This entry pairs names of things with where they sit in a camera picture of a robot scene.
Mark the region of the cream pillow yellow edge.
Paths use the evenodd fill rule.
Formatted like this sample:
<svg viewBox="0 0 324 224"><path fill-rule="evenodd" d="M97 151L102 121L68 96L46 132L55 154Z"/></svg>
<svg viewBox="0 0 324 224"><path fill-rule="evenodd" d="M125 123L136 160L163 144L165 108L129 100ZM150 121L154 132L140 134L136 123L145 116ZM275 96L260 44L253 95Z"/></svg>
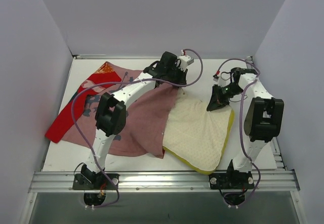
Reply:
<svg viewBox="0 0 324 224"><path fill-rule="evenodd" d="M220 164L234 122L230 106L207 111L207 103L179 90L163 138L163 149L193 170L209 175Z"/></svg>

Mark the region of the red pink printed pillowcase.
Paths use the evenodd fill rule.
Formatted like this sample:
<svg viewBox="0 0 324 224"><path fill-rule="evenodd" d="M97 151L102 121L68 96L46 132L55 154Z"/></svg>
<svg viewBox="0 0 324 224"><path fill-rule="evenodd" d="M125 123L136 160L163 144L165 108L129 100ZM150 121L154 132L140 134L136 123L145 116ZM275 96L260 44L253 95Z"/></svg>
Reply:
<svg viewBox="0 0 324 224"><path fill-rule="evenodd" d="M113 85L113 81L131 82L141 72L118 67L109 62L101 65L77 89L77 93L95 84L108 82L88 90L77 98L76 103L69 102L56 117L45 136L54 143L67 141L86 146L93 143L96 134L95 114L103 93L114 93L123 85ZM145 93L127 109L126 126L116 135L109 154L137 157L147 153L163 158L163 138L168 115L175 105L178 88L169 84Z"/></svg>

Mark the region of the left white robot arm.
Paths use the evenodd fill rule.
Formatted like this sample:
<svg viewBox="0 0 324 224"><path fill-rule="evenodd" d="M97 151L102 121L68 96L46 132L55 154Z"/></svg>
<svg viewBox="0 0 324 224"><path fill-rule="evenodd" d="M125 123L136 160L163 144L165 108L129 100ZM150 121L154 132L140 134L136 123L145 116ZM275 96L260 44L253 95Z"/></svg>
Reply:
<svg viewBox="0 0 324 224"><path fill-rule="evenodd" d="M110 145L126 125L127 108L146 92L155 89L164 81L172 85L185 85L187 66L193 58L182 54L176 56L164 52L159 61L153 62L131 83L118 91L101 96L95 114L96 135L91 147L91 156L82 166L81 175L90 189L99 188L104 182L102 171Z"/></svg>

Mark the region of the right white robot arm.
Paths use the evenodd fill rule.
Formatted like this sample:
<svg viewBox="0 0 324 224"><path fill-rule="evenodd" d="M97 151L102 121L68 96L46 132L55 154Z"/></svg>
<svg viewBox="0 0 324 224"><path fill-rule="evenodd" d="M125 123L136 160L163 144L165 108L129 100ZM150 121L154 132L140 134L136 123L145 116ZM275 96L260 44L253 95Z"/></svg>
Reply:
<svg viewBox="0 0 324 224"><path fill-rule="evenodd" d="M255 160L267 143L280 133L284 102L270 94L259 80L258 69L235 67L230 82L214 84L207 111L225 108L230 99L240 95L239 139L241 151L232 159L224 181L230 188L253 184L251 171Z"/></svg>

